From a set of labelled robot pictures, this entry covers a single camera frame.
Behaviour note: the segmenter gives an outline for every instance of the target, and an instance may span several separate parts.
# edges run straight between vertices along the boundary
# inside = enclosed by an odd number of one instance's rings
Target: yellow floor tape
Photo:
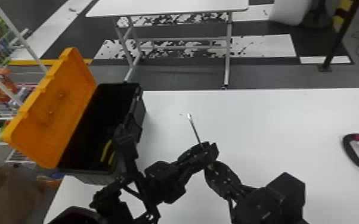
[[[41,60],[45,66],[52,66],[58,59],[45,59]],[[85,64],[89,65],[92,63],[93,59],[83,59]],[[35,60],[11,60],[8,63],[9,66],[37,66],[38,63]]]

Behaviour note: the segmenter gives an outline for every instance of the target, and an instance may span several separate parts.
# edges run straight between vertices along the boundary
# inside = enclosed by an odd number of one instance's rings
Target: metal table frame
[[[126,59],[129,64],[129,70],[126,73],[124,78],[124,82],[129,82],[131,80],[132,75],[134,74],[135,69],[139,63],[139,60],[143,57],[142,49],[226,49],[225,53],[225,72],[224,72],[224,81],[223,85],[221,86],[222,89],[227,89],[228,81],[230,79],[230,48],[231,48],[231,38],[233,34],[233,12],[227,12],[228,19],[227,19],[227,35],[225,38],[154,38],[154,39],[140,39],[137,36],[137,32],[135,30],[134,23],[132,21],[131,16],[126,16],[129,21],[129,27],[127,31],[122,34],[120,28],[117,24],[118,18],[120,17],[112,17],[114,22],[114,29],[117,33],[117,36],[120,40],[122,48],[125,52]],[[138,49],[139,55],[133,60],[131,54],[129,53],[128,48],[126,47],[126,41],[128,40],[129,35],[135,40],[136,47]],[[213,46],[213,41],[222,40],[225,41],[225,46]],[[151,47],[141,47],[141,42],[150,41]],[[209,41],[209,45],[207,46],[156,46],[156,41]]]

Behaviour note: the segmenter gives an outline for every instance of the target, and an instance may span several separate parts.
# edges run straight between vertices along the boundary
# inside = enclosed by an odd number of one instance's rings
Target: table edge
[[[238,9],[238,10],[188,11],[188,12],[172,12],[172,13],[156,13],[156,14],[151,13],[151,14],[116,14],[116,15],[89,15],[89,12],[88,12],[85,15],[85,17],[88,17],[88,18],[101,18],[101,17],[175,15],[175,14],[191,14],[191,13],[237,13],[237,12],[247,11],[248,9],[249,9],[249,6],[247,6],[246,8]]]

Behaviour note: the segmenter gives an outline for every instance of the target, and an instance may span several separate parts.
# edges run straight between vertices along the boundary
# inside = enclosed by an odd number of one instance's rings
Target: table leg
[[[228,12],[227,21],[227,50],[225,53],[225,72],[224,72],[224,84],[221,89],[228,88],[228,81],[230,79],[230,56],[231,56],[231,38],[233,35],[233,13]]]
[[[113,19],[113,22],[114,22],[114,29],[116,30],[118,39],[119,39],[120,42],[121,42],[122,49],[123,49],[124,52],[125,52],[126,60],[128,61],[129,67],[132,68],[132,66],[133,66],[133,64],[132,64],[132,56],[131,56],[131,54],[129,53],[128,48],[126,47],[126,43],[125,43],[126,40],[124,40],[124,37],[122,36],[122,33],[121,33],[121,31],[120,31],[120,28],[119,28],[118,25],[117,25],[117,20],[116,20],[116,18],[113,17],[112,19]]]
[[[143,52],[142,52],[142,48],[141,48],[141,43],[138,39],[138,35],[137,35],[137,31],[135,30],[135,26],[134,26],[134,23],[132,22],[132,18],[130,16],[127,16],[126,17],[129,21],[129,28],[132,30],[132,37],[134,38],[135,40],[135,44],[138,48],[138,52],[140,55],[143,55]]]

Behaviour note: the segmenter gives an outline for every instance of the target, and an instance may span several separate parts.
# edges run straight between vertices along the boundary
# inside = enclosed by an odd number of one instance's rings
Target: black and yellow pole
[[[320,71],[331,71],[330,65],[333,60],[334,54],[342,42],[343,37],[348,31],[349,25],[351,25],[352,19],[355,17],[359,8],[359,0],[341,0],[340,7],[335,12],[334,23],[341,23],[341,28],[338,31],[337,36],[331,50],[327,54],[324,63],[320,66]]]

